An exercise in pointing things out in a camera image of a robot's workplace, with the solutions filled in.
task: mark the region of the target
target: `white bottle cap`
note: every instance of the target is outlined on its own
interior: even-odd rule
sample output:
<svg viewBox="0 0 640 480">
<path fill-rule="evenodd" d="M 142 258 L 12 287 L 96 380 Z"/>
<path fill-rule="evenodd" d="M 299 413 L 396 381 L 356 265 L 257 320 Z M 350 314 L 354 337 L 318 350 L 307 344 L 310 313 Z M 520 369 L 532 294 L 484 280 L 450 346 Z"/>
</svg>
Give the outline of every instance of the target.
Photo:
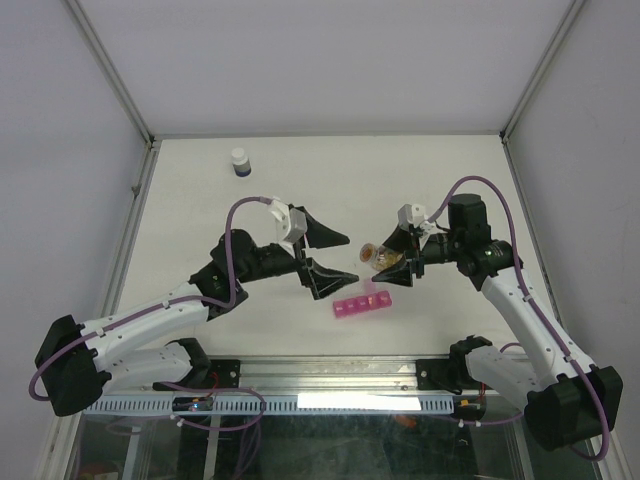
<svg viewBox="0 0 640 480">
<path fill-rule="evenodd" d="M 249 161 L 249 157 L 244 148 L 234 148 L 231 150 L 231 161 L 234 165 L 241 166 Z"/>
<path fill-rule="evenodd" d="M 231 150 L 231 163 L 233 163 L 233 169 L 239 177 L 246 177 L 251 173 L 251 163 L 244 148 Z"/>
</svg>

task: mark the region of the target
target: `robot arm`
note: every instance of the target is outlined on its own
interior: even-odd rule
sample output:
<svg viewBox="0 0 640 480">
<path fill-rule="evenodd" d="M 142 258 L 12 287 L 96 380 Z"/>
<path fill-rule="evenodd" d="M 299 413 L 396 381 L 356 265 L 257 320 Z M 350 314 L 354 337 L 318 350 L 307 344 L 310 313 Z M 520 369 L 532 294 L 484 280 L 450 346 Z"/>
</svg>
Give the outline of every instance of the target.
<svg viewBox="0 0 640 480">
<path fill-rule="evenodd" d="M 269 211 L 276 217 L 277 243 L 258 247 L 246 231 L 229 228 L 211 251 L 211 262 L 161 297 L 83 324 L 70 315 L 56 320 L 36 357 L 39 371 L 30 384 L 32 396 L 49 400 L 56 415 L 64 416 L 87 408 L 107 391 L 161 381 L 201 387 L 210 362 L 195 339 L 136 349 L 230 312 L 249 296 L 244 283 L 297 273 L 317 300 L 358 281 L 356 275 L 322 267 L 305 254 L 306 247 L 348 244 L 348 237 L 317 222 L 304 207 L 273 199 Z M 38 376 L 48 398 L 35 393 Z"/>
<path fill-rule="evenodd" d="M 423 214 L 423 207 L 405 205 L 400 209 L 399 225 L 383 245 L 404 252 L 403 258 L 373 280 L 412 286 L 414 276 L 422 277 L 426 265 L 455 262 L 458 271 L 507 321 L 530 364 L 515 362 L 485 338 L 471 336 L 451 346 L 452 368 L 436 382 L 453 392 L 459 392 L 460 385 L 471 380 L 491 386 L 524 412 L 538 443 L 554 450 L 602 433 L 579 368 L 588 372 L 586 377 L 603 406 L 609 430 L 613 429 L 622 393 L 622 380 L 615 369 L 597 368 L 542 306 L 511 245 L 491 238 L 486 207 L 478 195 L 452 196 L 447 207 L 449 228 L 441 233 L 434 233 L 435 224 Z M 415 213 L 409 221 L 405 220 L 407 212 Z M 527 292 L 521 288 L 516 265 Z M 540 309 L 569 354 L 532 305 Z"/>
</svg>

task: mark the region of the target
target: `white table surface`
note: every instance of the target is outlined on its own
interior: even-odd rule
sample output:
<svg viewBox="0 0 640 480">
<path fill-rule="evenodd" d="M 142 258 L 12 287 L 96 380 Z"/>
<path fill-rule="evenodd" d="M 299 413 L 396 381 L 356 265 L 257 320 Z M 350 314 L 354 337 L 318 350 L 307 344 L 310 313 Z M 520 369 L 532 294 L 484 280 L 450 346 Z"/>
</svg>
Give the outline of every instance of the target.
<svg viewBox="0 0 640 480">
<path fill-rule="evenodd" d="M 231 150 L 243 147 L 253 172 L 236 177 Z M 405 203 L 429 212 L 460 177 L 491 179 L 512 207 L 520 254 L 534 286 L 548 303 L 542 274 L 511 174 L 496 136 L 290 137 L 165 140 L 145 206 L 120 308 L 157 297 L 185 281 L 209 260 L 239 198 L 278 196 L 304 205 L 320 222 L 350 236 L 351 244 L 307 251 L 326 267 L 375 274 L 360 263 L 366 242 L 380 244 Z M 494 238 L 508 238 L 502 208 L 477 182 L 460 192 L 482 195 Z M 441 217 L 446 223 L 446 212 Z M 273 217 L 263 205 L 241 207 L 234 227 L 259 246 L 275 240 Z M 388 309 L 336 319 L 331 302 L 364 291 L 362 283 L 313 301 L 297 275 L 245 285 L 250 298 L 230 314 L 177 330 L 149 346 L 195 336 L 212 355 L 403 355 L 448 352 L 468 335 L 496 345 L 513 341 L 505 321 L 454 264 L 427 267 L 413 288 L 391 291 Z"/>
</svg>

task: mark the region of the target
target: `purple cable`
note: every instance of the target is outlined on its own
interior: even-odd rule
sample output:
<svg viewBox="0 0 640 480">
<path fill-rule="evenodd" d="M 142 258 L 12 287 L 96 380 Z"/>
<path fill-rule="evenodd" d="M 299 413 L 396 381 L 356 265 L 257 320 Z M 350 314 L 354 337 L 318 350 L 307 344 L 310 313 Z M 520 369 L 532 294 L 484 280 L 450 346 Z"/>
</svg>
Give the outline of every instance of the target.
<svg viewBox="0 0 640 480">
<path fill-rule="evenodd" d="M 244 475 L 244 473 L 249 469 L 249 467 L 255 460 L 256 456 L 258 455 L 258 452 L 260 451 L 260 445 L 262 443 L 262 428 L 260 427 L 260 424 L 259 423 L 256 424 L 253 431 L 253 435 L 249 439 L 247 446 L 245 446 L 244 444 L 246 432 L 247 430 L 244 430 L 242 432 L 242 439 L 240 441 L 241 448 L 240 448 L 240 452 L 238 453 L 238 461 L 236 463 L 236 468 L 231 480 L 239 480 L 240 477 L 242 477 L 242 475 Z M 249 451 L 252 445 L 253 445 L 253 453 L 251 454 L 251 457 L 249 458 L 249 460 L 245 462 L 246 460 L 245 457 L 247 455 L 247 452 Z"/>
<path fill-rule="evenodd" d="M 500 349 L 500 353 L 504 353 L 508 348 L 511 347 L 519 347 L 520 344 L 518 342 L 505 343 Z"/>
<path fill-rule="evenodd" d="M 266 198 L 266 197 L 246 197 L 243 199 L 238 200 L 236 203 L 234 203 L 231 206 L 231 209 L 229 210 L 229 213 L 227 215 L 227 222 L 225 225 L 225 231 L 224 231 L 224 242 L 225 242 L 225 255 L 226 255 L 226 260 L 227 260 L 227 268 L 228 268 L 228 274 L 229 274 L 229 302 L 228 303 L 224 303 L 221 302 L 220 300 L 216 300 L 215 298 L 210 298 L 210 297 L 202 297 L 199 295 L 188 295 L 188 296 L 184 296 L 184 297 L 179 297 L 179 298 L 175 298 L 173 300 L 169 301 L 169 305 L 176 305 L 178 303 L 184 303 L 184 302 L 190 302 L 190 301 L 200 301 L 203 303 L 207 303 L 210 305 L 216 305 L 218 307 L 221 308 L 230 308 L 232 307 L 235 303 L 236 303 L 236 275 L 235 275 L 235 271 L 233 268 L 233 252 L 231 250 L 231 222 L 233 220 L 233 215 L 235 214 L 236 210 L 241 206 L 244 205 L 245 203 L 251 203 L 251 202 L 260 202 L 260 203 L 264 203 L 266 205 L 269 205 L 271 203 L 271 200 Z M 104 327 L 104 331 L 105 332 L 109 332 L 115 328 L 118 328 L 126 323 L 132 322 L 133 320 L 137 320 L 140 317 L 144 317 L 145 315 L 148 315 L 150 313 L 155 312 L 156 310 L 160 310 L 161 308 L 164 308 L 164 305 L 162 303 L 158 303 L 156 305 L 152 305 L 150 307 L 147 307 L 143 310 L 140 310 L 139 312 L 136 313 L 132 313 L 131 315 L 118 320 L 117 322 L 114 322 L 110 325 L 107 325 L 106 327 Z M 49 400 L 49 397 L 45 397 L 43 395 L 39 395 L 36 392 L 36 383 L 38 382 L 38 379 L 42 376 L 42 374 L 47 370 L 47 368 L 49 368 L 53 362 L 55 362 L 56 360 L 58 360 L 60 357 L 62 357 L 64 354 L 66 354 L 67 352 L 73 350 L 74 348 L 76 348 L 78 345 L 81 345 L 82 343 L 86 342 L 87 340 L 91 340 L 92 338 L 97 337 L 98 334 L 96 332 L 91 332 L 88 333 L 87 335 L 84 335 L 83 337 L 80 337 L 76 340 L 74 340 L 73 342 L 65 345 L 64 347 L 62 347 L 60 350 L 58 350 L 56 353 L 54 353 L 51 357 L 49 357 L 47 360 L 45 360 L 44 362 L 42 362 L 42 365 L 40 365 L 40 367 L 38 367 L 38 369 L 36 370 L 36 373 L 33 375 L 33 377 L 31 377 L 31 380 L 29 381 L 29 395 L 31 396 L 31 398 L 33 398 L 34 400 L 37 400 L 39 402 L 46 402 Z"/>
<path fill-rule="evenodd" d="M 171 382 L 161 382 L 161 383 L 169 388 L 173 388 L 174 390 L 179 390 L 181 392 L 192 392 L 192 393 L 210 393 L 211 392 L 211 390 L 207 390 L 207 389 L 186 388 L 186 387 L 183 387 L 182 385 L 178 385 L 176 383 L 171 383 Z M 258 392 L 251 390 L 250 388 L 242 388 L 242 387 L 216 388 L 215 392 L 216 393 L 240 392 L 240 393 L 253 395 L 258 400 L 260 400 L 260 413 L 258 413 L 255 417 L 253 417 L 249 422 L 245 423 L 244 425 L 239 425 L 237 427 L 207 427 L 205 425 L 199 425 L 197 423 L 186 420 L 185 418 L 180 417 L 178 415 L 176 415 L 176 418 L 178 418 L 184 425 L 189 425 L 190 427 L 199 428 L 200 430 L 206 430 L 207 432 L 239 432 L 240 430 L 246 430 L 252 425 L 255 425 L 256 423 L 258 423 L 260 419 L 263 417 L 264 412 L 267 410 L 267 401 L 264 399 L 264 397 L 260 395 Z"/>
<path fill-rule="evenodd" d="M 506 198 L 504 198 L 504 195 L 502 194 L 502 192 L 498 190 L 498 187 L 496 187 L 491 181 L 487 180 L 484 177 L 480 177 L 478 175 L 470 175 L 468 177 L 463 177 L 460 180 L 458 180 L 456 183 L 454 183 L 453 187 L 451 187 L 451 190 L 449 190 L 449 193 L 447 193 L 447 196 L 444 198 L 444 201 L 442 202 L 440 207 L 435 211 L 433 215 L 431 215 L 428 218 L 427 221 L 429 223 L 435 222 L 440 217 L 440 215 L 442 215 L 442 212 L 444 212 L 444 209 L 447 208 L 447 205 L 449 204 L 451 197 L 453 197 L 453 195 L 455 194 L 456 190 L 460 187 L 460 185 L 471 180 L 476 180 L 478 182 L 484 183 L 489 188 L 491 188 L 491 190 L 493 190 L 493 192 L 500 199 L 502 208 L 504 208 L 504 212 L 507 215 L 507 223 L 509 224 L 509 236 L 511 238 L 511 248 L 513 249 L 513 258 L 518 259 L 519 256 L 518 256 L 518 246 L 516 243 L 516 229 L 513 224 L 513 216 L 511 215 L 511 209 L 509 208 L 509 205 L 507 204 L 507 200 Z M 562 340 L 562 337 L 558 334 L 556 329 L 553 328 L 553 325 L 551 325 L 551 322 L 549 322 L 549 319 L 546 317 L 542 309 L 538 306 L 536 301 L 530 297 L 529 288 L 527 288 L 527 284 L 524 281 L 524 277 L 522 276 L 522 267 L 520 266 L 520 262 L 515 261 L 514 267 L 516 272 L 516 278 L 518 279 L 518 285 L 520 286 L 520 290 L 522 291 L 523 296 L 525 298 L 529 297 L 529 300 L 528 300 L 529 305 L 531 305 L 531 308 L 533 309 L 533 311 L 536 312 L 536 315 L 538 316 L 542 324 L 545 326 L 545 328 L 547 329 L 551 337 L 553 337 L 553 340 L 558 344 L 558 346 L 560 347 L 560 350 L 562 350 L 562 353 L 567 357 L 571 357 L 571 349 L 569 349 L 569 347 L 564 342 L 564 340 Z M 600 460 L 603 460 L 604 457 L 607 456 L 607 452 L 609 451 L 609 441 L 610 441 L 611 434 L 609 433 L 609 423 L 607 421 L 607 415 L 604 411 L 604 407 L 602 406 L 602 402 L 600 401 L 598 394 L 593 388 L 593 384 L 587 377 L 584 370 L 582 370 L 582 367 L 575 360 L 570 360 L 570 363 L 571 363 L 571 366 L 576 371 L 576 373 L 578 374 L 578 376 L 580 377 L 580 379 L 584 382 L 587 388 L 587 391 L 589 392 L 589 395 L 591 396 L 591 399 L 593 400 L 593 403 L 596 407 L 596 411 L 598 412 L 598 418 L 602 426 L 602 447 L 600 448 L 600 452 L 598 452 L 597 455 L 591 457 L 589 455 L 585 455 L 584 453 L 576 450 L 574 447 L 571 447 L 571 448 L 580 457 L 586 460 L 599 462 Z"/>
</svg>

